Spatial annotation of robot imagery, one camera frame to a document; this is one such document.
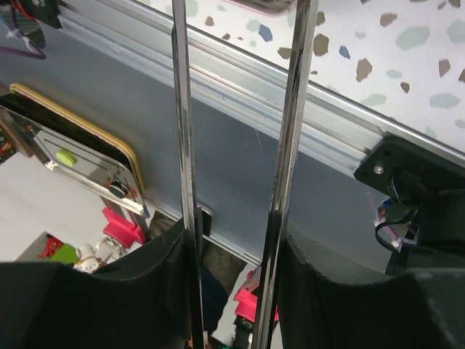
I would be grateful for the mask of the square cookie tin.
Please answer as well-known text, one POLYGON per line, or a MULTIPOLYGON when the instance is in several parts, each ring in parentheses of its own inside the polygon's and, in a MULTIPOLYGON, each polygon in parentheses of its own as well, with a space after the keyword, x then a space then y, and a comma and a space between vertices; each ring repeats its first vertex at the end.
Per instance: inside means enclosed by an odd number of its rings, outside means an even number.
POLYGON ((281 15, 295 6, 295 0, 231 0, 233 4, 266 15, 281 15))

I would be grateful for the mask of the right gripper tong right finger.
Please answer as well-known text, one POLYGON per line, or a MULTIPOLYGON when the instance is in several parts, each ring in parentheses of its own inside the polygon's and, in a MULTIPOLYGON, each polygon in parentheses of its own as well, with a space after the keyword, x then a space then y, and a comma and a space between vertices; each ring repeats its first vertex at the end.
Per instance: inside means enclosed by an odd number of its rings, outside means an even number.
POLYGON ((346 264, 287 232, 317 11, 316 1, 296 3, 252 345, 268 348, 279 320, 290 348, 462 348, 463 189, 424 190, 412 246, 421 266, 395 276, 346 264))

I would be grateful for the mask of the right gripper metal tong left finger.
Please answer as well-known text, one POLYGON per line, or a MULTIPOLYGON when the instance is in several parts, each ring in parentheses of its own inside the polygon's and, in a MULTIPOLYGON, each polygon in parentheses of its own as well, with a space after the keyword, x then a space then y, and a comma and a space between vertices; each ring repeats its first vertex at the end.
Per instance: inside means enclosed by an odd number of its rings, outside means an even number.
POLYGON ((3 348, 203 348, 200 240, 186 5, 171 34, 182 219, 96 273, 56 262, 1 264, 3 348))

